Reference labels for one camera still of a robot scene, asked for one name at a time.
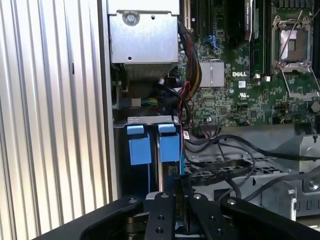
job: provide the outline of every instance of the blue tab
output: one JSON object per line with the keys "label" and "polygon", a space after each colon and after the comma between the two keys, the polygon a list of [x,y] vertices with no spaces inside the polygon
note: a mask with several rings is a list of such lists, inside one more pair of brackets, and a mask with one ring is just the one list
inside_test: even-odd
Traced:
{"label": "blue tab", "polygon": [[144,134],[145,129],[143,125],[131,125],[126,128],[128,135]]}
{"label": "blue tab", "polygon": [[180,160],[180,135],[173,123],[159,124],[160,162],[178,162]]}
{"label": "blue tab", "polygon": [[172,124],[159,124],[158,130],[159,130],[159,133],[161,133],[161,134],[175,133],[177,131],[176,127],[173,123]]}
{"label": "blue tab", "polygon": [[151,163],[150,135],[145,134],[143,125],[127,126],[131,165]]}

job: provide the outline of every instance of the cpu socket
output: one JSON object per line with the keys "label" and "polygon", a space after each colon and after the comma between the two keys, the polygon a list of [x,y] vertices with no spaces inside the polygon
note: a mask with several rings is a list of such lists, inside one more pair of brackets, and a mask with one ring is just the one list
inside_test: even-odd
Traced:
{"label": "cpu socket", "polygon": [[[289,97],[310,100],[320,97],[320,86],[312,69],[312,34],[311,19],[306,16],[302,20],[282,20],[275,16],[271,35],[271,64],[275,75],[281,74]],[[290,89],[286,75],[293,71],[310,75],[316,82],[317,91],[302,95]]]}

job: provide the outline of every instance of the silver metal plate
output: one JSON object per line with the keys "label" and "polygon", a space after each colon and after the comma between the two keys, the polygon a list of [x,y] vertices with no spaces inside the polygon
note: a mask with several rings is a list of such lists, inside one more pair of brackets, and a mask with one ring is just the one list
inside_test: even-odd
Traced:
{"label": "silver metal plate", "polygon": [[109,19],[112,63],[171,65],[178,62],[176,16],[140,14],[136,25],[126,24],[121,13]]}
{"label": "silver metal plate", "polygon": [[201,88],[217,88],[225,85],[225,63],[211,60],[200,63],[202,70]]}
{"label": "silver metal plate", "polygon": [[128,117],[128,124],[161,124],[172,123],[171,116],[133,116]]}
{"label": "silver metal plate", "polygon": [[108,0],[107,4],[110,15],[122,11],[171,13],[176,16],[180,14],[178,0]]}

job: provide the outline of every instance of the motherboard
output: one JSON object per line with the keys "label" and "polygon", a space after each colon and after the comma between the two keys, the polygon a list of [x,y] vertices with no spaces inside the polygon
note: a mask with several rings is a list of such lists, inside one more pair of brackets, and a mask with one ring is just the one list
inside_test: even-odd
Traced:
{"label": "motherboard", "polygon": [[[200,88],[190,102],[193,125],[216,125],[229,114],[234,115],[225,126],[315,121],[320,88],[312,66],[314,1],[231,2],[182,3],[190,4],[183,19],[202,70]],[[245,26],[237,15],[246,16]],[[238,32],[246,28],[251,30]],[[186,75],[182,47],[178,70]],[[290,117],[295,112],[309,119]]]}

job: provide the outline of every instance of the corrugated metal surface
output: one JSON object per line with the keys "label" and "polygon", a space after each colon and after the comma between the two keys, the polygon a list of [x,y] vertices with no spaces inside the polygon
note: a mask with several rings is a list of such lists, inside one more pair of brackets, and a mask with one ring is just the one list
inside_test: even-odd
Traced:
{"label": "corrugated metal surface", "polygon": [[97,9],[0,1],[1,240],[32,239],[109,201]]}

